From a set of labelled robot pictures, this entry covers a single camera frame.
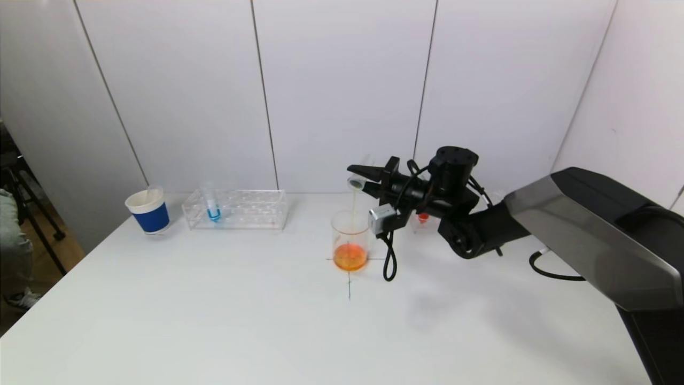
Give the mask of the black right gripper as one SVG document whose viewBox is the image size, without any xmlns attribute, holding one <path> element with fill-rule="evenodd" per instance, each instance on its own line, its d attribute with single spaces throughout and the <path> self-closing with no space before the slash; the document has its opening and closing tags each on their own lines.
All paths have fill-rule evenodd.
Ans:
<svg viewBox="0 0 684 385">
<path fill-rule="evenodd" d="M 419 178 L 428 167 L 420 168 L 413 160 L 407 161 L 408 175 L 400 172 L 400 158 L 390 157 L 384 167 L 352 164 L 347 170 L 351 173 L 349 183 L 364 183 L 362 192 L 379 199 L 379 203 L 392 206 L 408 206 L 415 201 L 413 190 L 418 188 Z"/>
</svg>

